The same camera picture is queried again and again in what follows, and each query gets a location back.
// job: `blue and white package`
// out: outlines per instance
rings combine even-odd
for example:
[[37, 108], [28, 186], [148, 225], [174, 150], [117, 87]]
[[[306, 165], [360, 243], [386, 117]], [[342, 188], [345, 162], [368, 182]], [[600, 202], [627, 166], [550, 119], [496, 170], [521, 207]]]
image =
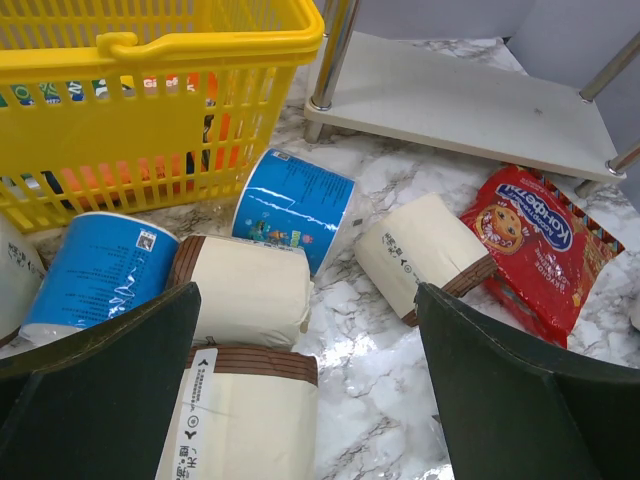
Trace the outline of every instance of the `blue and white package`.
[[124, 215], [91, 212], [69, 225], [20, 336], [44, 345], [160, 295], [178, 239]]
[[315, 275], [343, 223], [355, 182], [270, 149], [240, 197], [232, 235], [302, 248]]

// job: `barcode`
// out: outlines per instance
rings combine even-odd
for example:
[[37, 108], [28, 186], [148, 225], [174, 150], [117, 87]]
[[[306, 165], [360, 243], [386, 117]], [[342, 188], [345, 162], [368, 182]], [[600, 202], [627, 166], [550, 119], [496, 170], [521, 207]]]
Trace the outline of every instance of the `barcode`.
[[156, 234], [147, 232], [146, 230], [140, 230], [140, 235], [138, 236], [138, 241], [136, 242], [136, 247], [141, 248], [147, 252], [153, 250], [153, 246], [156, 243]]
[[284, 160], [285, 162], [291, 158], [286, 153], [282, 153], [282, 152], [279, 152], [277, 150], [273, 151], [273, 156], [276, 157], [276, 158], [279, 158], [280, 160]]

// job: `gray wall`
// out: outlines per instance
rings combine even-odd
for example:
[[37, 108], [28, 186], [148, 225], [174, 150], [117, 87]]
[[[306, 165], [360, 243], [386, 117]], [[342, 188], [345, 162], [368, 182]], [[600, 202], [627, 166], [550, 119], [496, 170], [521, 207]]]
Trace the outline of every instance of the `gray wall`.
[[[581, 88], [639, 30], [639, 0], [537, 0], [508, 46], [530, 75]], [[640, 57], [596, 103], [618, 151], [640, 138]], [[640, 210], [640, 165], [627, 175]]]
[[[322, 11], [324, 0], [315, 2]], [[402, 40], [508, 37], [516, 32], [534, 3], [535, 0], [361, 0], [356, 30]]]

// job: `shopping basket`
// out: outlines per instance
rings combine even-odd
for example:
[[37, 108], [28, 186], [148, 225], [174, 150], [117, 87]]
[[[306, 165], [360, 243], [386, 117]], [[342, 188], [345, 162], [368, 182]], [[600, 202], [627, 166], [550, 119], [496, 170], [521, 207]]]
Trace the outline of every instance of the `shopping basket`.
[[0, 1], [0, 210], [23, 232], [238, 194], [312, 0]]

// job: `marble table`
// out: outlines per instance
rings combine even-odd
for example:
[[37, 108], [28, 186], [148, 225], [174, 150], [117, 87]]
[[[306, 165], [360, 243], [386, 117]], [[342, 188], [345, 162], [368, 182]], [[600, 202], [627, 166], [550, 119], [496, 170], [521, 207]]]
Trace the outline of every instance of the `marble table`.
[[[416, 45], [524, 74], [499, 39]], [[295, 78], [273, 145], [357, 179], [377, 214], [428, 192], [438, 192], [454, 213], [462, 213], [499, 167], [483, 158], [344, 129], [332, 129], [309, 145], [302, 140], [306, 74], [300, 69]], [[640, 215], [615, 187], [585, 201], [573, 195], [576, 179], [551, 178], [627, 247], [600, 274], [569, 348], [640, 368], [640, 333], [629, 321], [630, 304], [640, 290]], [[232, 210], [231, 204], [205, 202], [136, 216], [184, 238], [228, 234]], [[32, 241], [52, 258], [61, 233], [35, 234]], [[317, 479], [452, 480], [441, 437], [434, 433], [437, 409], [417, 330], [393, 313], [351, 248], [315, 282], [309, 331], [296, 351], [316, 356], [320, 368]], [[463, 300], [520, 328], [482, 287]]]

